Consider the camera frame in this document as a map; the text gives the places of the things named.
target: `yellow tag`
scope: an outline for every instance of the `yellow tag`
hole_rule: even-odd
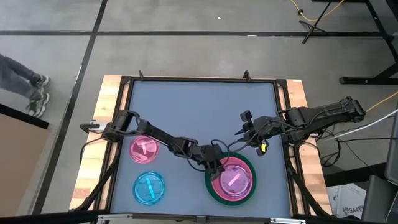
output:
[[[261,151],[263,153],[266,153],[266,151],[267,151],[267,145],[266,144],[264,144],[264,143],[261,144]]]

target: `gray tabletop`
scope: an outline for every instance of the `gray tabletop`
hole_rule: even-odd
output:
[[[240,138],[234,133],[241,129],[239,115],[245,110],[251,110],[253,118],[275,116],[277,111],[269,83],[155,81],[134,82],[130,110],[173,136],[197,139],[199,144],[209,144],[212,139],[229,143]],[[290,218],[280,136],[269,140],[271,146],[265,156],[258,157],[250,147],[241,151],[254,166],[257,187],[250,200],[236,207],[213,199],[205,187],[204,173],[193,170],[186,159],[175,157],[163,145],[151,163],[135,163],[129,157],[132,139],[124,138],[122,145],[112,213]],[[132,195],[135,179],[147,171],[161,174],[166,184],[164,198],[153,206],[139,204]]]

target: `black table leg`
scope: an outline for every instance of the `black table leg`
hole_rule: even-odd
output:
[[[353,170],[347,170],[329,174],[325,176],[325,183],[327,187],[338,186],[350,183],[365,182],[369,180],[370,175],[384,177],[384,169],[386,163],[371,165],[369,167],[362,167]]]
[[[372,78],[362,77],[340,77],[341,84],[362,84],[362,85],[398,85],[398,78],[389,78],[398,73],[398,63],[395,63]]]

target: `cable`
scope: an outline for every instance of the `cable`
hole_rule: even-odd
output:
[[[359,158],[359,156],[353,151],[353,149],[349,146],[349,144],[347,142],[343,142],[347,145],[348,149],[354,154],[355,157],[357,157],[363,164],[366,165],[367,168],[369,168],[374,175],[376,175],[376,172],[372,169],[372,167],[370,167],[367,163],[365,163],[365,161],[363,161],[361,158]]]
[[[210,143],[213,144],[213,141],[220,142],[222,145],[224,145],[224,147],[226,148],[226,150],[227,150],[227,152],[228,152],[228,156],[227,156],[227,158],[226,158],[226,161],[222,164],[222,166],[223,166],[223,165],[225,165],[225,164],[229,161],[229,157],[230,157],[230,155],[231,155],[231,151],[229,151],[228,146],[226,145],[225,142],[223,142],[223,141],[221,141],[221,140],[219,140],[219,139],[213,139],[213,140],[210,141]]]
[[[313,144],[313,143],[307,142],[307,141],[303,141],[303,143],[304,143],[304,144],[309,144],[309,145],[313,146],[315,149],[317,149],[317,151],[318,151],[318,156],[320,156],[320,150],[319,150],[318,146],[316,146],[316,145]]]
[[[394,110],[393,112],[391,112],[391,113],[389,113],[388,115],[386,115],[386,116],[380,118],[380,119],[377,120],[377,121],[374,121],[374,122],[372,122],[372,123],[370,123],[370,124],[368,124],[368,125],[366,125],[366,126],[363,126],[362,128],[357,128],[357,129],[354,129],[354,130],[352,130],[352,131],[348,131],[347,133],[343,133],[343,134],[339,134],[339,135],[337,135],[337,136],[333,136],[332,138],[328,138],[328,139],[326,139],[326,140],[324,140],[324,141],[329,141],[329,140],[332,140],[332,139],[335,139],[335,138],[339,138],[339,137],[345,136],[345,135],[347,135],[347,134],[351,134],[351,133],[354,133],[354,132],[363,130],[363,129],[365,129],[365,128],[368,128],[368,127],[370,127],[370,126],[372,126],[372,125],[374,125],[374,124],[377,124],[378,122],[380,122],[380,121],[382,121],[382,120],[384,120],[384,119],[387,119],[388,117],[390,117],[391,115],[393,115],[393,114],[396,113],[396,112],[398,112],[398,109]]]
[[[300,12],[302,9],[300,9],[299,8],[299,6],[296,4],[296,2],[294,2],[294,0],[291,0],[292,1],[292,3],[294,4],[294,6],[296,7],[296,9],[298,10],[298,12]],[[326,16],[329,16],[334,10],[336,10],[340,5],[341,5],[341,3],[343,3],[344,2],[344,0],[341,0],[331,11],[329,11],[328,13],[326,13],[324,16],[322,16],[322,18],[325,18]],[[304,13],[302,13],[302,12],[300,12],[300,15],[304,18],[304,19],[306,19],[307,21],[310,21],[310,22],[315,22],[315,21],[317,21],[318,19],[309,19],[309,18],[307,18],[307,17],[305,17],[304,16]]]
[[[333,137],[335,137],[335,135],[334,135],[333,133],[330,133],[330,132],[328,132],[327,130],[326,130],[326,132],[329,133],[330,135],[332,135]],[[326,156],[323,156],[323,157],[320,158],[320,159],[324,159],[324,158],[326,158],[326,157],[329,156],[329,158],[323,163],[323,166],[324,166],[324,167],[331,167],[331,166],[333,166],[334,164],[336,164],[336,162],[340,159],[340,155],[341,155],[341,144],[340,144],[340,143],[342,142],[342,143],[344,143],[344,144],[347,145],[348,149],[354,154],[354,156],[355,156],[357,159],[359,159],[363,164],[365,164],[366,167],[369,168],[369,169],[373,172],[373,174],[376,175],[376,172],[372,169],[372,167],[370,167],[365,161],[363,161],[363,160],[353,151],[353,149],[349,146],[349,144],[348,144],[346,141],[342,141],[341,139],[336,138],[336,142],[337,142],[337,146],[338,146],[338,152],[334,152],[334,153],[332,153],[332,154],[329,154],[329,155],[326,155]],[[331,164],[326,164],[334,155],[337,155],[336,158],[335,158],[335,160],[334,160]]]
[[[373,109],[373,108],[379,106],[380,104],[384,103],[384,102],[387,101],[387,100],[390,100],[391,98],[393,98],[394,96],[396,96],[396,94],[398,94],[398,91],[396,91],[393,95],[391,95],[391,96],[385,98],[384,100],[382,100],[382,101],[376,103],[375,105],[373,105],[372,107],[370,107],[369,109],[367,109],[366,112],[369,112],[371,109]]]
[[[349,140],[338,140],[339,142],[350,142],[350,141],[362,141],[362,140],[385,140],[385,139],[390,139],[390,140],[396,140],[398,138],[361,138],[361,139],[349,139]]]
[[[311,119],[311,121],[307,124],[307,127],[310,126],[310,125],[313,123],[313,121],[315,120],[315,118],[317,118],[317,117],[318,117],[319,115],[321,115],[322,113],[324,113],[324,111],[318,112],[318,113]]]
[[[328,128],[329,128],[329,127],[327,127],[327,128],[321,133],[321,135],[320,135],[319,137],[316,138],[316,140],[315,140],[316,142],[319,141],[319,139],[324,139],[324,138],[327,138],[327,137],[331,136],[331,134],[329,134],[329,133],[328,133],[329,135],[323,136],[323,134],[324,134],[326,131],[328,131]],[[335,132],[335,124],[333,125],[333,129],[332,129],[331,131],[329,131],[329,132],[331,132],[331,133],[334,133],[334,132]]]
[[[88,142],[86,142],[86,143],[81,147],[81,149],[80,149],[80,164],[81,164],[81,161],[83,160],[83,153],[84,153],[84,151],[85,151],[85,147],[86,147],[87,145],[89,145],[89,144],[95,142],[95,141],[100,140],[100,139],[101,139],[101,138],[88,141]]]
[[[362,127],[365,127],[366,125],[368,125],[368,124],[364,124],[364,125],[361,125],[361,126],[358,126],[358,127],[356,127],[356,128],[349,128],[349,129],[347,129],[347,130],[345,130],[345,131],[338,131],[338,132],[336,132],[336,133],[334,133],[335,135],[336,134],[339,134],[339,133],[345,133],[345,132],[347,132],[347,131],[351,131],[351,130],[354,130],[354,129],[357,129],[357,128],[362,128]]]
[[[248,146],[248,145],[250,144],[250,142],[254,139],[254,137],[257,136],[258,132],[260,132],[261,129],[264,128],[267,124],[268,124],[268,123],[263,124],[263,125],[258,129],[258,131],[256,131],[256,132],[253,134],[253,137],[251,137],[247,142],[246,142],[246,141],[235,141],[235,142],[232,142],[231,144],[228,145],[227,149],[228,149],[229,151],[231,151],[231,152],[239,152],[240,150],[244,149],[246,146]],[[246,142],[246,144],[245,144],[244,146],[240,147],[239,149],[230,150],[230,147],[231,147],[232,145],[234,145],[234,144],[236,144],[236,143],[239,143],[239,142]]]

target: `wooden board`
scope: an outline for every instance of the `wooden board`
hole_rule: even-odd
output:
[[[301,80],[287,80],[287,89],[289,91],[291,107],[308,106]],[[316,145],[314,138],[308,138],[306,141]],[[314,199],[321,205],[322,209],[331,214],[328,192],[326,191],[322,165],[317,149],[309,144],[303,144],[300,147],[300,158],[305,186],[311,192]],[[297,197],[297,203],[301,203],[302,206],[301,197]]]
[[[105,75],[101,90],[99,92],[97,105],[94,112],[93,119],[97,121],[112,121],[113,111],[118,96],[121,76],[119,75]],[[301,80],[287,80],[289,91],[290,104],[292,107],[307,106],[304,89]],[[124,87],[123,98],[127,95],[127,85]],[[122,100],[120,108],[124,108],[126,100]],[[99,135],[90,133],[87,141],[98,138]],[[106,147],[105,141],[97,141],[86,147],[83,154],[83,161],[80,166],[78,178],[76,181],[75,190],[73,192],[70,208],[76,208],[93,190],[93,187],[98,183],[101,166],[104,159],[104,150]],[[300,157],[302,161],[302,168],[304,173],[305,185],[314,196],[315,200],[322,206],[322,208],[331,213],[328,194],[326,191],[325,181],[323,179],[322,167],[318,157],[317,149],[313,146],[303,145],[300,148]],[[109,185],[104,187],[103,192],[107,192]],[[297,203],[299,213],[304,214],[301,194],[299,188],[296,186]],[[100,208],[104,208],[106,193],[101,197]]]
[[[93,119],[97,121],[112,121],[113,111],[118,97],[120,75],[105,75],[99,91]],[[87,141],[97,139],[100,134],[89,133]],[[104,160],[106,141],[99,140],[86,146],[80,164],[75,189],[73,191],[70,209],[76,208],[90,194],[100,178]]]

